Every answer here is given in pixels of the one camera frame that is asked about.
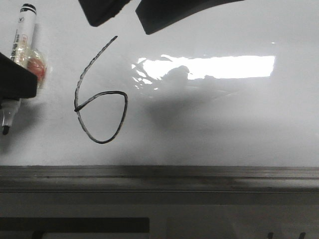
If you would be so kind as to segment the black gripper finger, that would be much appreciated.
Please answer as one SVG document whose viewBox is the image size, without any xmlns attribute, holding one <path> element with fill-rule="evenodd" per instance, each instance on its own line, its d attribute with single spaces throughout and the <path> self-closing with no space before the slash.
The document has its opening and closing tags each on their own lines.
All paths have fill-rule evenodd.
<svg viewBox="0 0 319 239">
<path fill-rule="evenodd" d="M 37 95 L 37 76 L 0 54 L 0 108 L 4 100 L 34 98 Z"/>
<path fill-rule="evenodd" d="M 130 0 L 79 0 L 80 6 L 93 27 L 115 17 Z"/>
</svg>

